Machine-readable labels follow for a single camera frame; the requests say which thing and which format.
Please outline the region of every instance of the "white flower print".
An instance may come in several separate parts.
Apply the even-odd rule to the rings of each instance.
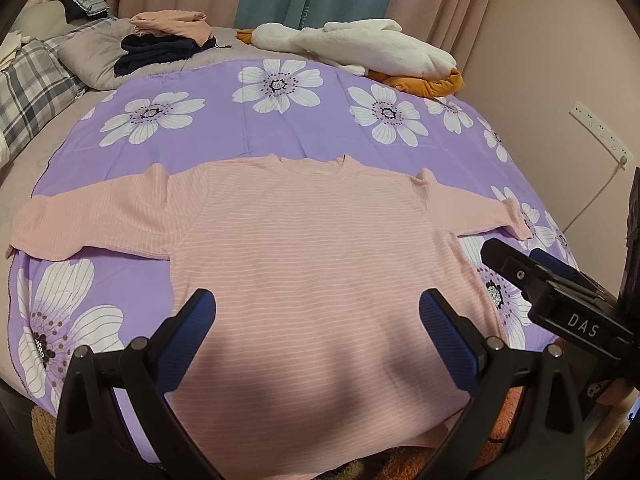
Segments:
[[[102,101],[100,101],[101,103],[105,103],[107,101],[111,101],[113,99],[113,96],[116,95],[117,90],[114,90],[113,92],[111,92],[109,95],[107,95],[107,97],[105,97]],[[91,110],[89,110],[80,120],[81,121],[85,121],[87,119],[91,119],[91,117],[93,116],[95,112],[95,106],[93,108],[91,108]]]
[[[245,86],[233,93],[236,103],[257,101],[254,110],[267,114],[274,110],[281,114],[289,109],[291,101],[301,106],[313,107],[320,104],[320,98],[308,90],[324,83],[317,68],[302,70],[306,61],[287,59],[280,66],[279,59],[265,59],[264,70],[258,66],[247,66],[238,74]]]
[[[140,144],[151,137],[160,126],[169,130],[177,130],[189,126],[193,117],[186,115],[200,110],[204,106],[204,99],[189,99],[187,92],[166,92],[159,94],[149,102],[149,99],[134,99],[124,107],[126,114],[112,117],[100,129],[108,132],[101,146],[111,146],[116,140],[129,136],[131,144]]]
[[[522,292],[516,286],[482,262],[480,249],[484,244],[483,237],[463,236],[458,240],[498,310],[500,321],[509,338],[509,347],[524,350],[525,336],[522,327],[531,324],[531,320],[527,317],[531,304],[524,300]]]
[[[477,119],[482,123],[482,126],[484,126],[484,138],[486,139],[486,145],[489,148],[495,148],[495,154],[498,156],[501,162],[506,162],[507,160],[509,160],[509,153],[507,153],[507,150],[504,149],[504,146],[502,145],[502,139],[499,137],[499,135],[494,132],[494,129],[489,126],[489,123],[487,123],[482,117],[478,117]]]
[[[532,208],[525,202],[520,203],[513,191],[508,187],[504,188],[504,194],[502,194],[497,187],[491,186],[491,189],[498,200],[513,198],[518,204],[522,217],[524,218],[524,223],[531,231],[531,234],[533,234],[533,238],[529,238],[528,240],[518,240],[523,249],[532,251],[535,248],[544,249],[545,247],[551,247],[554,244],[556,241],[556,234],[548,227],[537,225],[538,220],[540,220],[540,212],[537,209]]]
[[[371,131],[377,142],[391,144],[400,135],[405,144],[415,147],[418,145],[415,134],[429,135],[427,128],[418,121],[420,114],[414,105],[409,101],[396,105],[398,96],[392,88],[373,84],[371,93],[373,96],[361,88],[350,87],[349,94],[360,105],[352,106],[350,111],[360,126],[371,126],[381,121]]]
[[[28,326],[22,327],[18,358],[31,395],[36,399],[44,397],[48,383],[55,410],[75,348],[89,345],[94,352],[124,348],[118,337],[122,311],[116,306],[94,306],[68,326],[93,280],[94,264],[90,260],[53,263],[44,271],[33,296],[31,280],[24,269],[18,270],[18,308],[20,316],[28,322]]]
[[[566,260],[566,262],[571,265],[574,269],[578,268],[578,263],[575,261],[574,255],[571,254],[571,249],[569,249],[569,244],[564,237],[564,233],[562,229],[558,227],[556,221],[551,218],[551,215],[548,211],[545,211],[545,217],[548,224],[551,226],[551,230],[554,232],[556,236],[556,242],[558,243],[558,247],[560,247],[560,254]]]
[[[465,128],[471,128],[474,122],[457,104],[446,97],[436,97],[435,99],[425,99],[425,104],[430,114],[438,115],[444,112],[444,125],[450,132],[460,134],[462,124]]]

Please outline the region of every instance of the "sweater sleeve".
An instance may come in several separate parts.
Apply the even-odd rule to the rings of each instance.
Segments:
[[[205,166],[169,176],[159,164],[47,197],[34,196],[14,217],[11,245],[60,261],[83,247],[168,259],[207,199]]]
[[[514,199],[500,202],[464,189],[444,186],[429,170],[422,170],[417,178],[426,187],[424,199],[440,229],[462,236],[504,227],[518,240],[532,237]]]

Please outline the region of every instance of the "pink striped sweater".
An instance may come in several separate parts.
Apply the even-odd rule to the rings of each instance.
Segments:
[[[35,196],[11,244],[46,260],[85,246],[168,259],[176,309],[211,290],[216,321],[172,403],[226,478],[255,480],[312,477],[462,409],[418,298],[437,287],[484,335],[502,334],[456,239],[498,226],[530,237],[514,202],[429,170],[270,155]]]

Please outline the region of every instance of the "bedspread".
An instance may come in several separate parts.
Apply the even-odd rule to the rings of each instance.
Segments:
[[[34,194],[143,173],[157,162],[174,174],[212,160],[270,153],[321,161],[347,154],[366,166],[408,174],[429,168],[448,186],[516,198],[533,238],[519,242],[497,230],[460,243],[486,284],[510,346],[540,350],[554,339],[530,323],[529,304],[482,264],[479,250],[486,238],[499,237],[526,253],[540,247],[575,261],[498,134],[453,97],[424,100],[304,60],[233,60],[136,78],[76,124]],[[80,344],[107,351],[151,335],[172,309],[168,275],[166,261],[95,248],[57,263],[18,253],[9,282],[9,344],[33,399],[56,413],[70,354]],[[130,406],[119,399],[132,428]],[[139,431],[132,432],[139,440]],[[153,453],[147,449],[145,456]]]

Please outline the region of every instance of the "wall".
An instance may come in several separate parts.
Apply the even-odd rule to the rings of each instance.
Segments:
[[[617,293],[640,165],[640,39],[615,0],[490,0],[459,97],[504,140],[563,228],[616,163],[568,111],[579,100],[635,155],[566,236],[580,268]]]

